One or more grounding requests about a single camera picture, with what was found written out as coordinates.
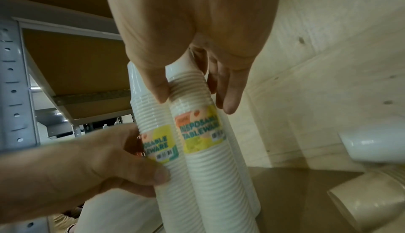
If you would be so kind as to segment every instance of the stack of cups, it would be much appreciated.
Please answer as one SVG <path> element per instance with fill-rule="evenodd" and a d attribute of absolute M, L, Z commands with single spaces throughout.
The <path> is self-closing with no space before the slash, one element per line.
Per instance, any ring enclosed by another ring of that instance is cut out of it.
<path fill-rule="evenodd" d="M 171 175 L 169 183 L 155 187 L 165 230 L 167 233 L 204 233 L 183 147 L 169 107 L 156 101 L 132 62 L 128 63 L 128 74 L 131 106 L 144 152 L 149 159 L 164 164 Z"/>
<path fill-rule="evenodd" d="M 258 233 L 211 94 L 191 53 L 166 67 L 170 110 L 207 233 Z"/>
<path fill-rule="evenodd" d="M 253 215 L 256 217 L 259 215 L 261 207 L 259 198 L 257 197 L 257 193 L 252 182 L 252 178 L 250 177 L 249 169 L 246 165 L 245 159 L 243 158 L 238 140 L 236 139 L 236 136 L 232 130 L 232 126 L 229 122 L 228 116 L 222 110 L 218 110 L 218 115 L 221 120 L 224 132 L 227 136 L 233 158 L 235 159 L 240 179 L 242 180 L 242 184 L 245 187 L 250 208 L 252 209 Z"/>

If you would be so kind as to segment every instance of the label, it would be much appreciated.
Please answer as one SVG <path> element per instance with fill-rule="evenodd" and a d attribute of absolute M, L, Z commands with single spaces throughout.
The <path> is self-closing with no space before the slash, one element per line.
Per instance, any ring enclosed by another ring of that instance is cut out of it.
<path fill-rule="evenodd" d="M 176 116 L 175 121 L 186 154 L 208 149 L 226 139 L 214 105 Z"/>
<path fill-rule="evenodd" d="M 178 158 L 178 150 L 170 125 L 164 125 L 141 135 L 147 158 L 167 163 Z"/>

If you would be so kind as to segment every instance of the hand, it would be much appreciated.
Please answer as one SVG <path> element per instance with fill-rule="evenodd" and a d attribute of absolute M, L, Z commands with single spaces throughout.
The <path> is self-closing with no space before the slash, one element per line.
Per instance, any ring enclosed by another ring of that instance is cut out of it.
<path fill-rule="evenodd" d="M 0 224 L 61 213 L 112 188 L 155 196 L 169 172 L 131 154 L 142 147 L 138 134 L 135 124 L 117 125 L 0 156 Z"/>
<path fill-rule="evenodd" d="M 159 102 L 165 66 L 188 47 L 216 103 L 236 111 L 250 68 L 270 34 L 278 0 L 108 0 L 129 59 Z"/>

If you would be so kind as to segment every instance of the plywood wall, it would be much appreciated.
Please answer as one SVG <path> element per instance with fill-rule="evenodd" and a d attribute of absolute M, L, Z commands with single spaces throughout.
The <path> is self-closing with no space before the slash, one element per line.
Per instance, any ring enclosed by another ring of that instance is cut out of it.
<path fill-rule="evenodd" d="M 363 171 L 337 132 L 392 115 L 405 115 L 405 0 L 281 0 L 230 120 L 250 166 Z"/>

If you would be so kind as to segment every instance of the barcode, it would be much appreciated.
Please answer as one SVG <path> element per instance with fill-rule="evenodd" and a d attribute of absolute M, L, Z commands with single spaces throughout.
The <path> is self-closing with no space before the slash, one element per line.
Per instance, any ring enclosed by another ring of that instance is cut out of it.
<path fill-rule="evenodd" d="M 211 138 L 212 141 L 218 141 L 219 139 L 221 139 L 224 135 L 224 131 L 223 130 L 218 130 L 214 133 L 211 134 Z"/>
<path fill-rule="evenodd" d="M 160 162 L 160 161 L 162 161 L 162 160 L 168 159 L 171 154 L 173 154 L 173 150 L 172 150 L 172 149 L 162 151 L 162 152 L 160 152 L 159 154 L 156 155 L 156 160 L 157 160 L 158 162 Z"/>

